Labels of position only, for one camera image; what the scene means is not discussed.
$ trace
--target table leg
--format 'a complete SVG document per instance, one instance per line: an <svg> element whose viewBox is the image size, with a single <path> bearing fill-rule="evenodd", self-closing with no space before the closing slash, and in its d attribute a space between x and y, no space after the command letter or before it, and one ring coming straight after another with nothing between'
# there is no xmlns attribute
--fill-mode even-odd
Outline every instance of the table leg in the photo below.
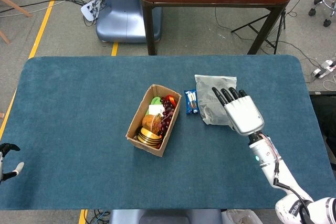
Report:
<svg viewBox="0 0 336 224"><path fill-rule="evenodd" d="M248 55L255 55L265 39L267 38L269 32L273 28L275 22L280 17L281 13L285 9L285 6L282 7L274 7L271 9L271 12L269 13L267 19L265 20L265 23L263 24L263 27L260 29L256 39L254 40L250 50L248 51Z"/></svg>
<svg viewBox="0 0 336 224"><path fill-rule="evenodd" d="M151 6L142 7L148 55L156 55L155 43L154 43L154 26L153 26L152 9L153 8Z"/></svg>

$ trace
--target tripod stand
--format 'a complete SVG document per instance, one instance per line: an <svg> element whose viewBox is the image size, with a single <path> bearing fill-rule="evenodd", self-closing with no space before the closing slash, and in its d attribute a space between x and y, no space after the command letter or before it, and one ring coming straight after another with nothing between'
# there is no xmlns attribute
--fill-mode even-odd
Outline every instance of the tripod stand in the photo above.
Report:
<svg viewBox="0 0 336 224"><path fill-rule="evenodd" d="M261 17L261 18L257 18L257 19L255 19L255 20L253 20L252 22L247 23L247 24L245 24L245 25L243 25L243 26L240 26L240 27L238 27L237 29L232 30L231 33L234 33L235 31L238 31L238 30L240 30L240 29L242 29L242 28L248 26L249 28L251 28L254 32L256 32L256 33L258 34L259 31L258 31L255 27L253 27L252 24L254 24L255 22L258 22L259 20L262 20L262 19L264 19L264 18L267 18L268 15L269 15L269 14L267 14L267 15ZM286 29L286 15L287 15L287 14L286 14L286 9L284 9L284 10L282 11L282 13L281 13L281 16L280 16L280 24L279 24L279 27L278 27L278 34L277 34L277 39L276 39L275 43L273 44L273 43L270 42L268 39L265 39L265 42L266 42L267 44L269 44L271 47L274 48L274 54L277 53L278 43L279 43L279 38L280 38L280 35L281 35L282 26L284 26L283 28Z"/></svg>

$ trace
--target robot finger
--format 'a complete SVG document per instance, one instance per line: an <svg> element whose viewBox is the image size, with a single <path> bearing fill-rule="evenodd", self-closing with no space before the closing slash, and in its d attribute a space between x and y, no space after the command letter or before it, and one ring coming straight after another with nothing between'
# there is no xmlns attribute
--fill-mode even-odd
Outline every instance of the robot finger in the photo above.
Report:
<svg viewBox="0 0 336 224"><path fill-rule="evenodd" d="M240 94L241 97L247 96L246 92L244 90L242 90L242 89L239 90L239 94Z"/></svg>
<svg viewBox="0 0 336 224"><path fill-rule="evenodd" d="M224 95L225 99L228 103L232 102L234 99L230 95L230 93L226 89L221 89L222 94Z"/></svg>
<svg viewBox="0 0 336 224"><path fill-rule="evenodd" d="M219 100L221 105L224 107L227 104L226 99L222 96L222 94L215 87L212 87L212 91L215 93L217 99Z"/></svg>
<svg viewBox="0 0 336 224"><path fill-rule="evenodd" d="M240 94L238 94L237 90L234 88L229 88L229 91L231 92L231 94L233 95L233 98L235 100L237 100L238 98L241 98Z"/></svg>

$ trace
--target cardboard box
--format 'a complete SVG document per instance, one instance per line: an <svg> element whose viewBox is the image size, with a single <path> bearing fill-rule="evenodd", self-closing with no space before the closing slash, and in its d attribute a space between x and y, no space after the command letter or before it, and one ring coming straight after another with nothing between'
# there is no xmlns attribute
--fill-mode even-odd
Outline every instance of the cardboard box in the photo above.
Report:
<svg viewBox="0 0 336 224"><path fill-rule="evenodd" d="M167 130L166 136L163 138L161 147L159 149L152 148L148 145L145 145L141 143L140 141L136 140L135 137L137 135L137 130L140 126L142 126L142 119L146 115L146 111L149 107L149 104L151 104L151 101L154 97L166 97L167 95L172 95L174 97L174 100L176 102L176 108L172 117L172 120L170 122L169 128ZM128 128L126 138L135 146L140 149L143 149L147 152L150 152L156 156L162 157L163 152L166 149L167 142L169 140L170 134L172 133L174 123L176 121L176 118L178 116L178 112L180 110L180 104L181 104L181 95L179 93L176 93L174 90L171 90L169 88L166 88L161 85L153 84L151 85L145 96L143 97L139 108L137 112L135 113L135 116L133 117L133 120L131 122L130 127Z"/></svg>

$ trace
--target wooden easel leg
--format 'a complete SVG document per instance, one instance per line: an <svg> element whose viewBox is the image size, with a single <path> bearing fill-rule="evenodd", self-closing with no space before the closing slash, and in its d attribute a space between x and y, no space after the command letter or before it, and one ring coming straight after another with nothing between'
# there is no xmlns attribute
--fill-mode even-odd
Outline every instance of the wooden easel leg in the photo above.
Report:
<svg viewBox="0 0 336 224"><path fill-rule="evenodd" d="M1 30L0 30L0 37L2 37L7 44L11 43L9 39L6 37L6 35Z"/></svg>
<svg viewBox="0 0 336 224"><path fill-rule="evenodd" d="M14 2L10 1L10 0L0 0L4 3L6 3L7 5L11 6L12 8L17 9L18 11L22 12L24 15L26 15L27 17L32 17L32 14L30 14L29 12L27 12L26 10L24 10L23 8L19 7L17 4L15 4Z"/></svg>

